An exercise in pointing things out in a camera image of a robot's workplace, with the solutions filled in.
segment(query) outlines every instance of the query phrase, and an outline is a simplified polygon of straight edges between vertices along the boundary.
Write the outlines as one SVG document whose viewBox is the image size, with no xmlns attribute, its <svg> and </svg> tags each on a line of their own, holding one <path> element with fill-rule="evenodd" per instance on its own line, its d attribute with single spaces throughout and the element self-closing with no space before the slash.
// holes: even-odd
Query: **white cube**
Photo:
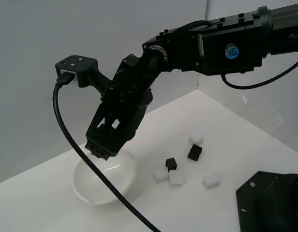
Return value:
<svg viewBox="0 0 298 232">
<path fill-rule="evenodd" d="M 161 167 L 154 170 L 153 177 L 157 183 L 167 180 L 169 178 L 167 167 Z"/>
<path fill-rule="evenodd" d="M 169 180 L 172 185 L 183 185 L 184 174 L 180 170 L 169 170 Z"/>
<path fill-rule="evenodd" d="M 207 189 L 218 187 L 222 182 L 222 178 L 218 173 L 212 173 L 203 177 L 203 184 Z"/>
<path fill-rule="evenodd" d="M 189 142 L 195 145 L 201 145 L 204 142 L 204 135 L 200 128 L 196 128 L 190 133 Z"/>
</svg>

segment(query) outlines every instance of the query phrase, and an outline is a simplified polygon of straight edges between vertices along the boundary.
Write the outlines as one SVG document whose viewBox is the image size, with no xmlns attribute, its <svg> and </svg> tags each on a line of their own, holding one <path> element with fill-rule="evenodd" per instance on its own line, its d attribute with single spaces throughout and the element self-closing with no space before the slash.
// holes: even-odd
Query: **sticker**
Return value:
<svg viewBox="0 0 298 232">
<path fill-rule="evenodd" d="M 225 55 L 228 59 L 235 59 L 239 55 L 239 50 L 236 44 L 230 43 L 225 48 Z"/>
</svg>

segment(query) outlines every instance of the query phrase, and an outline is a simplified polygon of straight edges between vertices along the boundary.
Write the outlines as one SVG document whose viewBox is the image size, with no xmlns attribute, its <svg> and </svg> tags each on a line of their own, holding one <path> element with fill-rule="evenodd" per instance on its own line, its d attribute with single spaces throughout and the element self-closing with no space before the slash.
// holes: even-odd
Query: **black metal bracket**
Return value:
<svg viewBox="0 0 298 232">
<path fill-rule="evenodd" d="M 262 232 L 256 200 L 281 174 L 258 171 L 236 191 L 240 231 Z"/>
</svg>

